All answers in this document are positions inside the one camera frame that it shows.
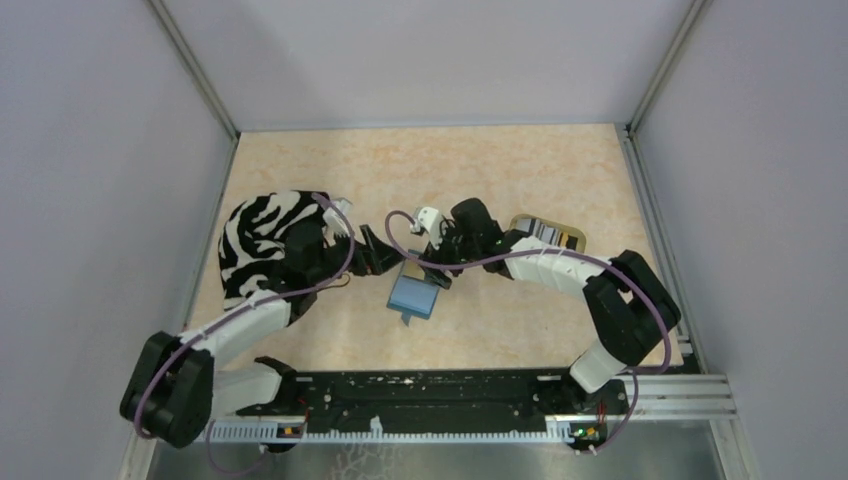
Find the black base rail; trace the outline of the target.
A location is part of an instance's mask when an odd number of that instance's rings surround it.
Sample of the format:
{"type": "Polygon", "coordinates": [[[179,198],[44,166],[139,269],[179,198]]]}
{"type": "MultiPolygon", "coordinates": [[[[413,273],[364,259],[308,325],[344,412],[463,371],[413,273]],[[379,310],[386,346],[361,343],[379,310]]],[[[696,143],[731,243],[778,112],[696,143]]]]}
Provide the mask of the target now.
{"type": "Polygon", "coordinates": [[[603,445],[612,418],[630,410],[622,380],[586,393],[566,368],[321,372],[256,361],[281,374],[280,388],[237,416],[301,417],[294,435],[483,440],[552,433],[581,451],[603,445]]]}

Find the blue card holder wallet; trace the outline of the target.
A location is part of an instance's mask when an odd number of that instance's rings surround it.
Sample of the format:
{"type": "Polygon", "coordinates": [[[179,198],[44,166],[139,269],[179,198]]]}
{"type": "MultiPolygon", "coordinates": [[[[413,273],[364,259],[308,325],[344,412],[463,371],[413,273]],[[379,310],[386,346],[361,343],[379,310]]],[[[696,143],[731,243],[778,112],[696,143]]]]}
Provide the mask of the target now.
{"type": "Polygon", "coordinates": [[[440,288],[426,279],[425,271],[411,260],[403,260],[390,290],[386,307],[400,315],[409,327],[413,319],[429,320],[440,288]]]}

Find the zebra striped cloth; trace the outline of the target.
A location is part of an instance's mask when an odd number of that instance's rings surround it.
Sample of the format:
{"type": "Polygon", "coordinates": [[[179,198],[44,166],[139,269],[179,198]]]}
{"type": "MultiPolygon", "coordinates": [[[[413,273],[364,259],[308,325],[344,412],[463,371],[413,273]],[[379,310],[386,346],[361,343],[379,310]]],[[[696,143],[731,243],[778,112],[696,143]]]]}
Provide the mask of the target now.
{"type": "Polygon", "coordinates": [[[323,222],[313,191],[261,194],[240,203],[225,221],[217,245],[222,308],[231,310],[272,279],[285,258],[290,229],[307,221],[323,222]]]}

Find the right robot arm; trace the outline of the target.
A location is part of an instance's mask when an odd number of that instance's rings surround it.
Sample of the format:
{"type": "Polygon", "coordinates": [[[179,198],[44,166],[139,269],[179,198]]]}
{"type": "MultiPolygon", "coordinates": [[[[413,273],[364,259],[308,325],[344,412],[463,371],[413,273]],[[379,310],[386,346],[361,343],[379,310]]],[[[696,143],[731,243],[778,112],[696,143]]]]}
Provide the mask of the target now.
{"type": "Polygon", "coordinates": [[[551,287],[585,301],[597,339],[568,368],[563,398],[590,411],[603,387],[666,346],[681,311],[644,257],[632,250],[604,258],[544,242],[530,232],[504,230],[477,198],[448,216],[432,207],[413,214],[411,233],[427,236],[419,259],[426,278],[449,288],[471,266],[513,281],[551,287]]]}

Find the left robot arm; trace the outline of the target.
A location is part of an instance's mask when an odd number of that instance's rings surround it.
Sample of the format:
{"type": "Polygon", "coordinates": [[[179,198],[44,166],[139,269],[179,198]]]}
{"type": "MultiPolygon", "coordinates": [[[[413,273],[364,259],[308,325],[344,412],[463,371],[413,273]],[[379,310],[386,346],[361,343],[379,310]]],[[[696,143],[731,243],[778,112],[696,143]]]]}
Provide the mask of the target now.
{"type": "Polygon", "coordinates": [[[342,274],[382,275],[402,261],[369,226],[360,232],[362,241],[337,234],[327,244],[316,222],[298,224],[284,235],[283,256],[271,260],[269,279],[244,302],[198,329],[149,337],[121,400],[121,416],[139,436],[183,448],[227,415],[298,411],[300,388],[292,367],[269,356],[238,370],[225,367],[302,317],[318,291],[342,274]]]}

